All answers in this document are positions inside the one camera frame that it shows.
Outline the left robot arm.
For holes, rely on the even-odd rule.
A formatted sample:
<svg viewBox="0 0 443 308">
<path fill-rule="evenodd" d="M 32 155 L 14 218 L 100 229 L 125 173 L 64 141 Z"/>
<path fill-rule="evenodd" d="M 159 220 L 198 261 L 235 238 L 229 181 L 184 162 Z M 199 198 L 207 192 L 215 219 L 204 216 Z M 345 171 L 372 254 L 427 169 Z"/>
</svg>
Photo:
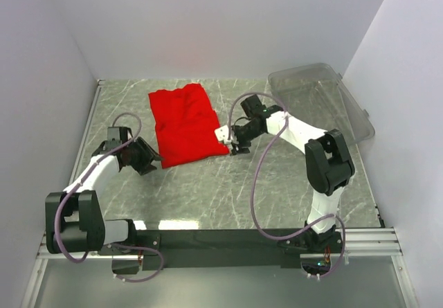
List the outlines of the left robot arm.
<svg viewBox="0 0 443 308">
<path fill-rule="evenodd" d="M 128 127 L 110 127 L 107 139 L 92 153 L 81 175 L 61 192 L 45 199 L 46 247 L 51 254 L 99 251 L 114 244 L 124 254 L 138 246 L 134 221 L 105 221 L 99 196 L 124 167 L 143 176 L 155 170 L 160 154 Z"/>
</svg>

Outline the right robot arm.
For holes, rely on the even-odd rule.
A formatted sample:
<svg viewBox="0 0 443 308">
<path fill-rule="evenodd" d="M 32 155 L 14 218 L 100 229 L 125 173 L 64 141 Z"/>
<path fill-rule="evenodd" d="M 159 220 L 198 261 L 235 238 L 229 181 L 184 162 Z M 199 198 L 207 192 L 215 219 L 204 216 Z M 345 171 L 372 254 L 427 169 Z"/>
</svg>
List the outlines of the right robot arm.
<svg viewBox="0 0 443 308">
<path fill-rule="evenodd" d="M 297 119 L 277 98 L 273 99 L 274 105 L 267 107 L 260 96 L 260 92 L 248 92 L 234 101 L 241 105 L 247 122 L 238 125 L 229 119 L 227 125 L 215 130 L 217 140 L 229 145 L 233 155 L 247 154 L 252 140 L 263 134 L 271 135 L 273 142 L 288 142 L 305 157 L 313 195 L 309 216 L 300 230 L 283 236 L 271 235 L 261 227 L 257 230 L 273 241 L 293 244 L 303 253 L 322 252 L 333 243 L 344 244 L 345 236 L 335 232 L 337 210 L 341 195 L 355 174 L 355 166 L 343 134 Z"/>
</svg>

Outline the red t shirt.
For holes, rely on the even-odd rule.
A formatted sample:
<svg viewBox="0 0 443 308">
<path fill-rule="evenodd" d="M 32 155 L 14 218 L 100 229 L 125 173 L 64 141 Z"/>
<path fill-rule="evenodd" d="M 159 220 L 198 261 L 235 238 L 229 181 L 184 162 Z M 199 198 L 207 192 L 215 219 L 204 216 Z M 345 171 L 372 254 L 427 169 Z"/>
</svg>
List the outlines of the red t shirt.
<svg viewBox="0 0 443 308">
<path fill-rule="evenodd" d="M 148 94 L 162 168 L 229 153 L 215 130 L 220 127 L 208 94 L 198 83 Z"/>
</svg>

